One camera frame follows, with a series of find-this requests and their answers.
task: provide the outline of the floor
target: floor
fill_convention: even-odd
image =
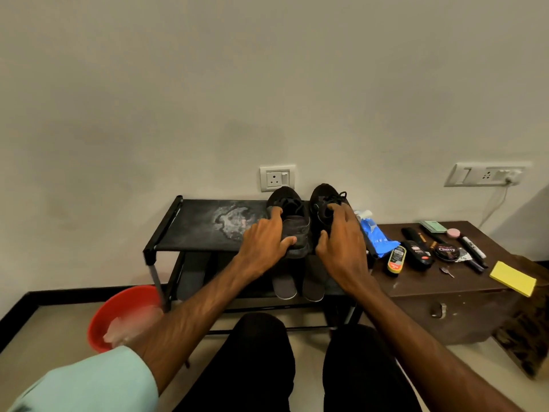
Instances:
[[[0,353],[0,411],[6,410],[19,393],[48,370],[94,354],[86,341],[86,328],[99,306],[100,303],[44,306],[36,311]],[[277,317],[287,326],[325,324],[319,312],[278,312]],[[232,327],[238,318],[239,315],[225,315],[216,322],[214,329]],[[191,368],[179,372],[161,396],[157,411],[172,410],[223,341],[223,337],[207,337],[199,344],[190,357]],[[322,364],[329,342],[328,333],[293,333],[290,342],[296,360],[291,409],[293,412],[321,411]],[[494,340],[449,349],[526,412],[549,410],[549,378],[529,380]]]

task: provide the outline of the leg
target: leg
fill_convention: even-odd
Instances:
[[[344,325],[334,332],[322,382],[325,412],[421,412],[412,386],[372,327]]]
[[[284,324],[246,314],[174,411],[289,411],[295,360]]]

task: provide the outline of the white wall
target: white wall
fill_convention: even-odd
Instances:
[[[2,0],[9,274],[30,290],[149,281],[141,250],[174,196],[264,198],[260,164],[295,163],[302,197],[329,182],[378,222],[478,223],[497,191],[443,188],[453,163],[532,160],[491,232],[549,184],[548,8]],[[529,228],[541,244],[507,245],[549,258]]]

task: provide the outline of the light blue shirt sleeve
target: light blue shirt sleeve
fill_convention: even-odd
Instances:
[[[48,372],[8,412],[153,412],[157,402],[153,374],[120,346]]]

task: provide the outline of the black sneaker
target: black sneaker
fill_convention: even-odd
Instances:
[[[309,211],[303,205],[299,195],[289,186],[274,191],[267,200],[267,211],[271,215],[272,207],[282,208],[282,238],[294,235],[297,241],[286,252],[288,259],[301,259],[311,250],[309,243]]]
[[[341,205],[343,202],[349,204],[346,192],[338,193],[332,185],[327,183],[322,183],[315,188],[309,201],[312,229],[315,235],[319,235],[323,229],[330,234],[334,212],[328,208],[328,204]]]

